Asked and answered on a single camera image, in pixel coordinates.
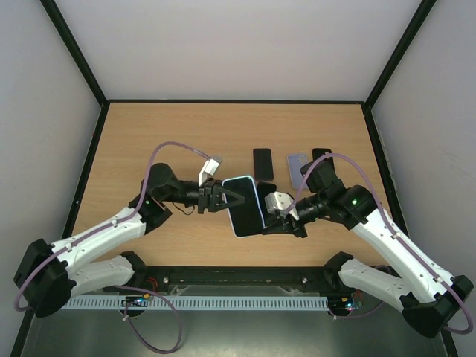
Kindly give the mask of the purple smartphone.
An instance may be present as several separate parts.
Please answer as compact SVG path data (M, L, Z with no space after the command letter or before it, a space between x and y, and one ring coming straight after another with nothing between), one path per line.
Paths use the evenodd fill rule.
M273 181L274 169L269 148L253 149L254 177L257 181Z

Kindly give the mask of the lavender phone case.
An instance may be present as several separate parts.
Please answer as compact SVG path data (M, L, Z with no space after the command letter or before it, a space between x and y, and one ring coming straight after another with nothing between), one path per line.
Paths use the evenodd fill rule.
M287 163L289 168L289 175L291 180L291 186L293 189L298 190L303 183L303 176L300 173L301 167L308 163L308 158L305 154L294 153L287 156Z

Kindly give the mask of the black phone case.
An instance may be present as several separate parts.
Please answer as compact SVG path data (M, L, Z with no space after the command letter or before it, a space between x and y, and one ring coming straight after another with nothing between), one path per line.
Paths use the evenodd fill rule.
M312 149L312 160L317 160L323 155L330 154L332 152L331 149L327 148L313 148Z

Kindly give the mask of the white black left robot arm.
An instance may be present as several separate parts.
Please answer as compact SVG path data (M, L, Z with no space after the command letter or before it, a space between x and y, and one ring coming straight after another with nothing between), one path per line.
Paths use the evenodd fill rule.
M214 213L244 204L245 197L213 179L214 168L204 168L198 181L179 180L169 165L153 164L141 183L141 192L110 219L81 234L47 243L32 242L13 281L19 294L38 318L48 317L74 296L113 285L138 283L143 262L125 253L97 263L113 248L159 228L172 213L166 202L196 207L198 213Z

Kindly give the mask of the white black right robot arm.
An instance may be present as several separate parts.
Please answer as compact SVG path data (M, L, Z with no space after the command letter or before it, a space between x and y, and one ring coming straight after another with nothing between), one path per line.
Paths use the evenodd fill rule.
M338 292L347 286L374 296L401 312L407 324L426 338L443 330L471 333L474 323L464 304L474 288L471 280L454 276L418 248L383 208L368 178L365 186L346 188L332 165L336 156L326 152L301 168L302 186L311 196L274 191L264 198L272 216L264 234L306 237L305 226L319 219L341 224L369 243L396 274L341 252L324 266L329 289Z

